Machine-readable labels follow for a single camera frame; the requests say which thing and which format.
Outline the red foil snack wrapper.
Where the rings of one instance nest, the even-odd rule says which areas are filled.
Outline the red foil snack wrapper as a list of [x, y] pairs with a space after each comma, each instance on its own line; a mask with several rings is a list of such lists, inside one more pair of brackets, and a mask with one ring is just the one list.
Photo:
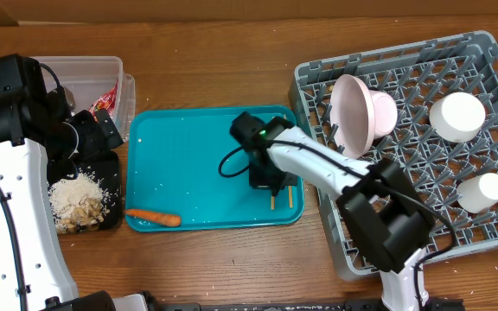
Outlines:
[[114, 87], [101, 95], [89, 108], [90, 113], [95, 116], [96, 111], [106, 110], [111, 117], [117, 102], [118, 83]]

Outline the orange carrot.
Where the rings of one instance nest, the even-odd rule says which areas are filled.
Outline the orange carrot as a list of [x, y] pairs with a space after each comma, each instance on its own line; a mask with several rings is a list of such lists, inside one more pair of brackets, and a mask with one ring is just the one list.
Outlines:
[[124, 212], [128, 216], [140, 218], [167, 227], [177, 227], [182, 223], [182, 218], [176, 214], [159, 213], [139, 209], [127, 209]]

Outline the pink round plate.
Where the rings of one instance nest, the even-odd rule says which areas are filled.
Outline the pink round plate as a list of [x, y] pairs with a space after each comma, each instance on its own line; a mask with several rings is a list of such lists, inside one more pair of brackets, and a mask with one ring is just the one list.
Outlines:
[[352, 75], [342, 75], [330, 96], [330, 122], [337, 126], [335, 143], [342, 153], [357, 159], [364, 155], [374, 139], [374, 106], [370, 90]]

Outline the white small bowl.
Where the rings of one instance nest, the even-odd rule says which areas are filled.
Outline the white small bowl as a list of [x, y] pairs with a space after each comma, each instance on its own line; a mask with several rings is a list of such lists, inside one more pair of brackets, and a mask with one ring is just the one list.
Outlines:
[[482, 102], [472, 94], [454, 92], [433, 104], [429, 119], [431, 127], [444, 140], [465, 143], [480, 131], [486, 111]]

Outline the white cup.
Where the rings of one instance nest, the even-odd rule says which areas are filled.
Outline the white cup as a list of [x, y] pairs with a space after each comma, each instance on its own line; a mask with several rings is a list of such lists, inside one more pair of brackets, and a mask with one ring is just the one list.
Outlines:
[[469, 213], [479, 213], [498, 202], [498, 174], [478, 175], [463, 181], [456, 190], [460, 207]]

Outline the pink bowl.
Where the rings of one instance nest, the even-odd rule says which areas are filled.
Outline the pink bowl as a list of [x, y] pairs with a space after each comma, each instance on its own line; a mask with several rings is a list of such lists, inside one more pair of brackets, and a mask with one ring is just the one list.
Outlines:
[[389, 135], [396, 126], [398, 110], [395, 100], [385, 92], [371, 91], [374, 109], [374, 139]]

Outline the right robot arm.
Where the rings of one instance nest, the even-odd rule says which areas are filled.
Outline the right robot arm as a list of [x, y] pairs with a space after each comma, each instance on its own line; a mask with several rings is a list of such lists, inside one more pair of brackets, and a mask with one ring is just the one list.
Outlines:
[[249, 157], [249, 184], [277, 196], [302, 178], [332, 199], [358, 251], [380, 271], [385, 310], [424, 310], [421, 270], [435, 220], [393, 161], [350, 159], [292, 122], [264, 122], [244, 111], [230, 128]]

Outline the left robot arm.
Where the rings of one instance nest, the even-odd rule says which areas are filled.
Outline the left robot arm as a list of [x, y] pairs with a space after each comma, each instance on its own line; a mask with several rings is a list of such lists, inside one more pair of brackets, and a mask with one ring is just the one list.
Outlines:
[[107, 110], [73, 112], [64, 88], [46, 89], [49, 66], [0, 57], [0, 310], [113, 310], [105, 291], [80, 296], [63, 258], [48, 173], [76, 176], [76, 158], [122, 144]]

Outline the black waste tray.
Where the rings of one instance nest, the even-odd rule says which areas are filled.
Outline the black waste tray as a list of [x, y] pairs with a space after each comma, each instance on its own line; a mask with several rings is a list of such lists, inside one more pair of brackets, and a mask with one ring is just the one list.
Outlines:
[[[99, 226], [98, 229], [85, 230], [80, 232], [108, 230], [118, 227], [119, 222], [122, 219], [123, 208], [120, 175], [121, 169], [118, 155], [113, 151], [106, 151], [105, 153], [88, 160], [76, 162], [74, 164], [74, 168], [75, 173], [73, 175], [68, 175], [67, 177], [61, 179], [76, 179], [80, 171], [95, 173], [96, 179], [100, 181], [100, 186], [103, 189], [106, 189], [110, 194], [110, 199], [107, 203], [105, 203], [105, 206], [109, 209], [110, 212], [105, 216], [105, 220], [103, 221], [103, 223]], [[48, 177], [48, 189], [54, 183], [61, 180], [56, 178], [56, 171], [54, 169], [49, 170]]]

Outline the clear plastic waste bin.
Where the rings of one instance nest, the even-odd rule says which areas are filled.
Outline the clear plastic waste bin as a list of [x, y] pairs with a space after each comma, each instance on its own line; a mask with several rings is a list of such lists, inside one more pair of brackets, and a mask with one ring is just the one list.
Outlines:
[[0, 57], [0, 143], [30, 139], [61, 144], [61, 113], [87, 110], [118, 83], [111, 116], [125, 143], [135, 108], [135, 81], [117, 56]]

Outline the grey dishwasher rack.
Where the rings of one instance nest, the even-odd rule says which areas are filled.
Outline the grey dishwasher rack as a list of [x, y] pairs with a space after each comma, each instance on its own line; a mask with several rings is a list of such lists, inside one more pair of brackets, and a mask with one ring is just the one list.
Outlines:
[[[365, 159], [388, 158], [399, 163], [429, 206], [451, 222], [437, 224], [429, 251], [458, 243], [452, 257], [498, 248], [498, 203], [480, 213], [465, 212], [457, 203], [457, 186], [486, 173], [498, 174], [498, 44], [488, 32], [419, 41], [329, 59], [296, 67], [289, 100], [298, 125], [318, 142], [333, 145], [338, 131], [329, 102], [335, 81], [343, 74], [367, 87], [389, 93], [398, 119], [394, 131], [377, 141]], [[429, 110], [453, 92], [478, 98], [486, 119], [475, 138], [450, 143], [429, 123]]]

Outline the food scraps and rice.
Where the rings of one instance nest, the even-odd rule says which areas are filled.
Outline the food scraps and rice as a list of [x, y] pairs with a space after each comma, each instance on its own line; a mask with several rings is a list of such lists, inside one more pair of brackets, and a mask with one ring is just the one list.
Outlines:
[[110, 212], [105, 206], [110, 194], [95, 173], [80, 171], [76, 179], [57, 181], [49, 187], [48, 198], [58, 234], [98, 229]]

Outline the teal plastic tray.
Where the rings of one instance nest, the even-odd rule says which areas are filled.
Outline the teal plastic tray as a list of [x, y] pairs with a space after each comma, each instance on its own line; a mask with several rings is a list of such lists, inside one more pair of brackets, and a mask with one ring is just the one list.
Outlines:
[[227, 158], [238, 147], [229, 130], [247, 111], [265, 122], [296, 120], [282, 105], [145, 111], [130, 127], [125, 208], [176, 214], [178, 231], [288, 225], [304, 210], [304, 183], [275, 196], [250, 187], [245, 153]]

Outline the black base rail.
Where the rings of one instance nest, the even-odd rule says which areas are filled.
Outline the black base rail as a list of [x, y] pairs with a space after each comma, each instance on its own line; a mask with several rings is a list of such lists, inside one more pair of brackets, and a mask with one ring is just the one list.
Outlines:
[[233, 305], [201, 305], [191, 303], [159, 302], [149, 292], [141, 292], [120, 298], [113, 298], [117, 311], [380, 311], [387, 310], [381, 299], [347, 300], [335, 303], [306, 304], [233, 304]]

